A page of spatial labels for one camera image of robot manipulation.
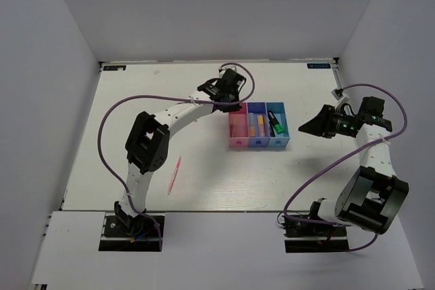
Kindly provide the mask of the orange clear highlighter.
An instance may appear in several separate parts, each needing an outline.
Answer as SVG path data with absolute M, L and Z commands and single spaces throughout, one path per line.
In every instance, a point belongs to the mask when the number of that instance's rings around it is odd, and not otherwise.
M 249 136 L 256 137 L 256 117 L 254 113 L 248 113 Z

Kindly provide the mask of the green black highlighter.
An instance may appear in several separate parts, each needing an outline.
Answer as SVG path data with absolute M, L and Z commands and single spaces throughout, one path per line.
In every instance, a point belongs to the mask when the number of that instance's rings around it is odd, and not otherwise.
M 273 128 L 276 134 L 283 134 L 284 129 L 282 125 L 279 123 L 279 120 L 276 118 L 275 114 L 272 111 L 267 111 L 268 119 L 272 121 Z

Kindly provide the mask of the pink thin pen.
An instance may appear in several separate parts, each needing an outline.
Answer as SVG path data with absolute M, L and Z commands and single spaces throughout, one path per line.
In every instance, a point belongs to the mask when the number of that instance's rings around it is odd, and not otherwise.
M 178 160 L 177 160 L 177 163 L 176 163 L 173 175 L 171 177 L 171 181 L 169 183 L 169 187 L 168 187 L 168 190 L 167 190 L 167 195 L 170 195 L 171 192 L 172 192 L 172 189 L 173 189 L 173 186 L 175 184 L 175 180 L 177 178 L 177 174 L 178 174 L 178 171 L 179 171 L 179 167 L 181 165 L 181 160 L 182 160 L 182 156 L 178 157 Z

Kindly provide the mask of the yellow thin pen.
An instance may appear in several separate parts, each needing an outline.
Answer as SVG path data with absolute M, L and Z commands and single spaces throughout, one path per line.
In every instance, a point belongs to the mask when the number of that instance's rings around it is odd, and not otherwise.
M 232 129 L 230 132 L 230 136 L 232 138 L 237 137 L 238 117 L 239 117 L 239 114 L 234 114 L 234 117 L 232 120 Z

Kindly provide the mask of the purple black highlighter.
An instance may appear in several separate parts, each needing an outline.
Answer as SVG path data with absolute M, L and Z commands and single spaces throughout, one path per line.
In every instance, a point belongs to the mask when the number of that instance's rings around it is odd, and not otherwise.
M 270 130 L 270 136 L 275 137 L 275 130 L 273 128 L 273 123 L 271 120 L 269 120 L 269 130 Z

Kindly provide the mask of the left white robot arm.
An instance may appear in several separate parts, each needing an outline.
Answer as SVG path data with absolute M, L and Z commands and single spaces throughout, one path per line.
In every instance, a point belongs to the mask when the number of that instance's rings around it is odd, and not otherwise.
M 220 71 L 186 99 L 158 113 L 140 113 L 126 141 L 128 161 L 127 190 L 115 203 L 120 227 L 130 235 L 143 229 L 145 198 L 155 171 L 165 163 L 169 141 L 182 128 L 214 111 L 232 112 L 241 109 L 239 92 L 246 78 L 232 68 Z

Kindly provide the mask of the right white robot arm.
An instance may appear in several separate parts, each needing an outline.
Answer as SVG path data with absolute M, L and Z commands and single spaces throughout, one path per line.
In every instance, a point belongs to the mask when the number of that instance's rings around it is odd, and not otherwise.
M 317 235 L 332 223 L 358 226 L 384 234 L 408 195 L 408 183 L 393 169 L 386 138 L 392 123 L 383 118 L 384 100 L 373 96 L 362 100 L 357 115 L 346 115 L 324 105 L 299 131 L 331 139 L 336 134 L 352 137 L 358 147 L 360 166 L 337 199 L 320 198 L 312 203 L 307 217 L 308 229 Z

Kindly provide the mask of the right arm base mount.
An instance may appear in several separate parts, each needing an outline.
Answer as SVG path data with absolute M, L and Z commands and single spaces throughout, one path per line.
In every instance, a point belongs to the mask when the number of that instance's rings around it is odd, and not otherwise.
M 278 214 L 277 224 L 284 230 L 286 253 L 334 253 L 350 249 L 345 226 L 294 221 L 283 212 Z

